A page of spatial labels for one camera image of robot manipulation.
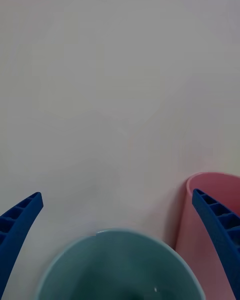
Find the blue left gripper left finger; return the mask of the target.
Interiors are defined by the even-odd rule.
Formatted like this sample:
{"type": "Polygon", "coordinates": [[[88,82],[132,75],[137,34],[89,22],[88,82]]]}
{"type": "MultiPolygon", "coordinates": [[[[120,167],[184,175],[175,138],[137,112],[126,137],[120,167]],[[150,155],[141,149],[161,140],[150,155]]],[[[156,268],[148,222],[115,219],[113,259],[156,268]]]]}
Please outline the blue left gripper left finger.
{"type": "Polygon", "coordinates": [[[3,295],[26,236],[43,208],[35,192],[0,216],[0,296],[3,295]]]}

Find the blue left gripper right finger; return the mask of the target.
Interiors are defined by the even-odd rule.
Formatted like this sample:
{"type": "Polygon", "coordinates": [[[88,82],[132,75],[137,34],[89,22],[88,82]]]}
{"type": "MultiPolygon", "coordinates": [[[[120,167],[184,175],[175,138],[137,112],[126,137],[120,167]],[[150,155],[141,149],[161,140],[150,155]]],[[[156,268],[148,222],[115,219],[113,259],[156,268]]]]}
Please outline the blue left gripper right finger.
{"type": "Polygon", "coordinates": [[[240,298],[240,217],[199,189],[193,190],[192,205],[207,230],[234,297],[238,300],[240,298]]]}

